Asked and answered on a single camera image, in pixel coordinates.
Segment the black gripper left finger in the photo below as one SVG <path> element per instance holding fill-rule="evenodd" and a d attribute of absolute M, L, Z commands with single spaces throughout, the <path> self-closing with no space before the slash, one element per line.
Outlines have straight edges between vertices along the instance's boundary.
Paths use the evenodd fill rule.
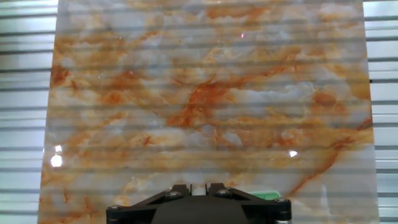
<path fill-rule="evenodd" d="M 131 206 L 112 205 L 106 209 L 107 224 L 151 223 L 161 205 L 190 196 L 190 187 L 174 185 Z"/>

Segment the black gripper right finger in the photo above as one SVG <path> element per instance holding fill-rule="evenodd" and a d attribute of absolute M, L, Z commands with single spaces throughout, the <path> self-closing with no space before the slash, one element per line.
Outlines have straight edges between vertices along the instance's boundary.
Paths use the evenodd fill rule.
<path fill-rule="evenodd" d="M 291 223 L 292 202 L 283 197 L 266 200 L 243 192 L 222 183 L 206 186 L 206 194 L 211 202 L 209 223 L 245 224 L 245 223 Z"/>

